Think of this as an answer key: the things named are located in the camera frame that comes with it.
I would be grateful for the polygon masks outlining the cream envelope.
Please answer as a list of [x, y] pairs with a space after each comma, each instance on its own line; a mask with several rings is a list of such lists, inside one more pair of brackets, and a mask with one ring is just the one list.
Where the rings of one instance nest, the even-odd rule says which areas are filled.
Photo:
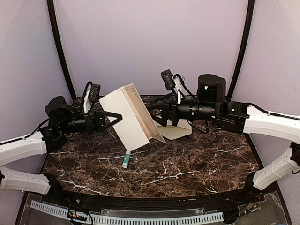
[[155, 122], [161, 135], [169, 140], [175, 140], [187, 135], [192, 134], [192, 127], [187, 120], [180, 119], [177, 126], [172, 126], [171, 121], [167, 121], [167, 126], [163, 127], [159, 123]]

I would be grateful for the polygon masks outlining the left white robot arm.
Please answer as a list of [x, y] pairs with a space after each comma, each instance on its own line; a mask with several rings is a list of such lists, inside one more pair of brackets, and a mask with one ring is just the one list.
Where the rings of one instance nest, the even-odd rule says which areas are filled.
[[52, 174], [32, 174], [7, 168], [11, 162], [60, 150], [69, 141], [70, 133], [87, 135], [103, 132], [122, 120], [122, 115], [94, 109], [85, 114], [68, 105], [63, 96], [53, 98], [45, 107], [48, 119], [30, 134], [0, 143], [0, 188], [35, 192], [55, 204], [66, 201], [66, 193]]

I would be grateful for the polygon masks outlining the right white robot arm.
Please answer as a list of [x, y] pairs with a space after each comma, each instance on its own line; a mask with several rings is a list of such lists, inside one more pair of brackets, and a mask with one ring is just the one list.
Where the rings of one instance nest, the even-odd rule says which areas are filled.
[[161, 74], [169, 94], [148, 106], [149, 111], [157, 109], [160, 115], [152, 119], [165, 127], [170, 121], [178, 125], [180, 119], [192, 123], [195, 120], [211, 122], [221, 130], [236, 134], [262, 134], [291, 141], [287, 150], [265, 168], [250, 174], [239, 199], [250, 203], [271, 183], [293, 170], [300, 169], [300, 118], [299, 116], [266, 111], [252, 103], [227, 101], [225, 99], [226, 81], [212, 74], [198, 77], [197, 95], [186, 99], [180, 90], [175, 91], [175, 79], [170, 70]]

